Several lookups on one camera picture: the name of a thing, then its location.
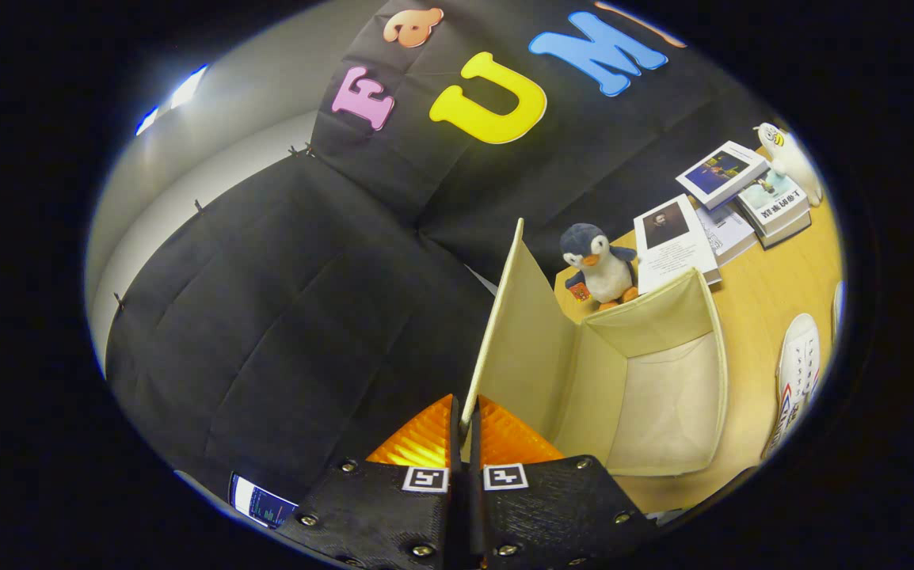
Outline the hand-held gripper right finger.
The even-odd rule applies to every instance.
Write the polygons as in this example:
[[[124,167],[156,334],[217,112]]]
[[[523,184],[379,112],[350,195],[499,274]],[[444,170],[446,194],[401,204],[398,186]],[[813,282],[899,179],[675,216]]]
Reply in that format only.
[[[471,425],[471,548],[482,569],[595,569],[656,537],[597,458],[566,457],[486,397]]]

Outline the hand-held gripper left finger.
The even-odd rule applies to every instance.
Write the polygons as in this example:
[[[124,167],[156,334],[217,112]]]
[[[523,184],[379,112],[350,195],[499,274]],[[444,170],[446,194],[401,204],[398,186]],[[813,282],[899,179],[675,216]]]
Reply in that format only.
[[[459,405],[447,394],[376,450],[331,462],[277,537],[337,565],[445,569],[462,509]]]

